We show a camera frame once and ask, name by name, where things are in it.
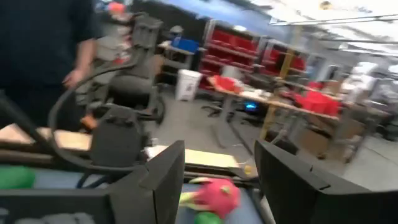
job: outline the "human arm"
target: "human arm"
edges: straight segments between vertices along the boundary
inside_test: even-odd
[[[92,0],[73,0],[70,21],[73,41],[76,43],[75,68],[65,77],[63,83],[70,88],[90,72],[95,55],[96,20]]]
[[[63,84],[67,88],[76,85],[87,74],[89,74],[94,53],[94,39],[84,40],[78,44],[75,68],[63,80]]]

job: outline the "white trash can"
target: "white trash can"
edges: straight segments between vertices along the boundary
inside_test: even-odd
[[[193,100],[198,90],[202,74],[199,72],[181,69],[178,71],[176,100]]]

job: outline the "blue box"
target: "blue box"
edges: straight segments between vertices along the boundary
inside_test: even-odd
[[[172,47],[195,53],[198,50],[198,43],[193,40],[176,37],[172,41]]]

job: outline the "pink toy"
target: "pink toy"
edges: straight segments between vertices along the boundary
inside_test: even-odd
[[[240,205],[241,192],[230,180],[199,177],[190,181],[190,183],[199,182],[203,185],[197,192],[181,194],[180,205],[194,210],[213,212],[222,219]]]

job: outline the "red shelving unit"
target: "red shelving unit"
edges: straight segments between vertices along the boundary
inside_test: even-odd
[[[262,55],[260,72],[265,75],[278,76],[285,59],[287,49],[290,46],[275,40],[269,40],[267,47]],[[289,71],[292,73],[302,73],[305,71],[305,60],[303,53],[294,50],[294,57],[290,63]]]
[[[220,74],[225,65],[235,66],[244,73],[253,72],[259,36],[236,31],[233,26],[216,20],[210,20],[206,28],[199,69],[204,74],[200,88],[211,88],[206,77]]]

